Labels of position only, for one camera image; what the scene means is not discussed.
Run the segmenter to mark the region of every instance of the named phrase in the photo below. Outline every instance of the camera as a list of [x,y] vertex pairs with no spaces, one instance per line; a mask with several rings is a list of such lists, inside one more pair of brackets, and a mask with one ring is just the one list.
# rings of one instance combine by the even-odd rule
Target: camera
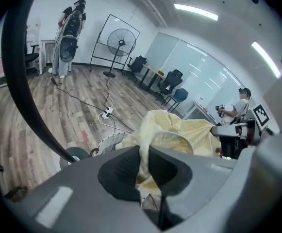
[[219,117],[224,117],[224,113],[218,111],[219,108],[225,109],[225,106],[223,104],[215,106],[215,109],[217,110],[218,116]]

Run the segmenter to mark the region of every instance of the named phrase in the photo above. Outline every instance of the fan stand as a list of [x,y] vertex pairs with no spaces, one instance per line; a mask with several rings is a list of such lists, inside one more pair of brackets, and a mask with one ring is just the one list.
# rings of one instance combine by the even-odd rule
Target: fan stand
[[110,71],[104,71],[104,72],[103,72],[103,74],[104,74],[105,76],[110,77],[110,78],[116,77],[116,75],[112,73],[113,65],[114,65],[115,59],[116,59],[116,57],[117,57],[119,48],[122,47],[122,46],[124,46],[125,44],[126,44],[126,43],[125,43],[124,40],[120,40],[120,41],[119,41],[119,46],[118,46],[117,51],[116,51],[116,53],[115,53],[115,57],[114,57],[114,59],[113,59],[113,62],[112,62]]

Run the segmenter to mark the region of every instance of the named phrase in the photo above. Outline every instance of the glass wall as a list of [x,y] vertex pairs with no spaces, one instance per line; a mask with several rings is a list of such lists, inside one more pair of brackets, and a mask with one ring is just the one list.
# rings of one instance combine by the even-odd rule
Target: glass wall
[[165,75],[175,69],[183,74],[183,82],[176,87],[189,93],[177,107],[182,115],[197,101],[220,121],[215,106],[224,104],[227,109],[232,109],[232,105],[239,101],[238,90],[244,88],[240,81],[217,59],[191,43],[158,33],[146,57],[151,67],[161,68]]

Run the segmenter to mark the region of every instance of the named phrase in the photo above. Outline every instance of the white t-shirt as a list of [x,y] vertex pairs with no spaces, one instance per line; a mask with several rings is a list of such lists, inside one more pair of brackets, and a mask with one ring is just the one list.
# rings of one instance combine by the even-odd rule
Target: white t-shirt
[[[233,109],[237,111],[236,118],[244,116],[249,109],[249,101],[246,99],[241,99],[238,103],[233,106]],[[222,125],[230,125],[230,123],[234,120],[234,117],[225,115],[222,118],[221,124]]]

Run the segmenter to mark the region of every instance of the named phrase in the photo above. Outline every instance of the black shirt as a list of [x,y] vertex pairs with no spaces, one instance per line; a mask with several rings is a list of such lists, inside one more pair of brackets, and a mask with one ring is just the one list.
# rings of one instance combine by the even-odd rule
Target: black shirt
[[[66,8],[66,9],[63,11],[63,13],[65,14],[64,20],[66,20],[66,19],[68,18],[68,16],[73,13],[72,7]],[[86,13],[83,13],[82,20],[86,20]]]

